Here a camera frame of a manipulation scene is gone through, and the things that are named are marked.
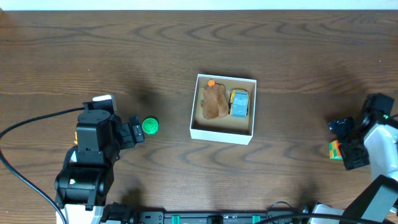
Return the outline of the brown plush bear toy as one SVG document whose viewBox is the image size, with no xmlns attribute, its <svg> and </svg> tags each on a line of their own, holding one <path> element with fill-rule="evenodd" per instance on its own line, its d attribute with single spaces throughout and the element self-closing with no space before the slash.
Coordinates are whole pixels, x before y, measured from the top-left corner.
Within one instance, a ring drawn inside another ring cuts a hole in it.
<svg viewBox="0 0 398 224">
<path fill-rule="evenodd" d="M 207 86 L 203 90 L 201 108 L 205 119 L 224 118 L 229 111 L 225 86 L 212 79 L 208 80 Z"/>
</svg>

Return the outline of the yellow grey toy truck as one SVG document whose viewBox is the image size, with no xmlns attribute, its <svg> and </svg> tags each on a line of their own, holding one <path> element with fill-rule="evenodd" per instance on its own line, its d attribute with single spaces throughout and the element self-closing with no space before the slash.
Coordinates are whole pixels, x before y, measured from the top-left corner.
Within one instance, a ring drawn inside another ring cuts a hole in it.
<svg viewBox="0 0 398 224">
<path fill-rule="evenodd" d="M 233 89 L 229 99 L 229 114 L 233 118 L 244 119 L 248 115 L 249 92 L 242 89 Z"/>
</svg>

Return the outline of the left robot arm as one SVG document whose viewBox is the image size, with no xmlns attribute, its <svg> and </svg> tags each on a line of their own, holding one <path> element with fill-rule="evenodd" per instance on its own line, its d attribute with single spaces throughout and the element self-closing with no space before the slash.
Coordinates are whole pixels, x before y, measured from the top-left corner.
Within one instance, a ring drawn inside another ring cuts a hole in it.
<svg viewBox="0 0 398 224">
<path fill-rule="evenodd" d="M 78 116 L 76 140 L 55 180 L 62 216 L 68 223 L 134 223 L 131 209 L 107 205 L 106 198 L 120 152 L 144 141 L 139 117 L 123 123 L 113 112 L 86 110 Z"/>
</svg>

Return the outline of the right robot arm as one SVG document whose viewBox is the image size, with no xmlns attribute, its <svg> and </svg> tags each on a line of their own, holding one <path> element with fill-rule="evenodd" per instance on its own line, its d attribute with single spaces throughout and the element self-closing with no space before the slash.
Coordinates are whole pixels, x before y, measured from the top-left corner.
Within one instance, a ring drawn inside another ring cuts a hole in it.
<svg viewBox="0 0 398 224">
<path fill-rule="evenodd" d="M 340 156 L 346 170 L 371 168 L 371 184 L 345 209 L 316 203 L 307 223 L 336 223 L 321 214 L 340 215 L 342 223 L 382 223 L 397 212 L 397 120 L 391 115 L 394 99 L 382 93 L 369 94 L 357 118 L 329 122 L 336 140 L 329 144 L 330 156 Z"/>
</svg>

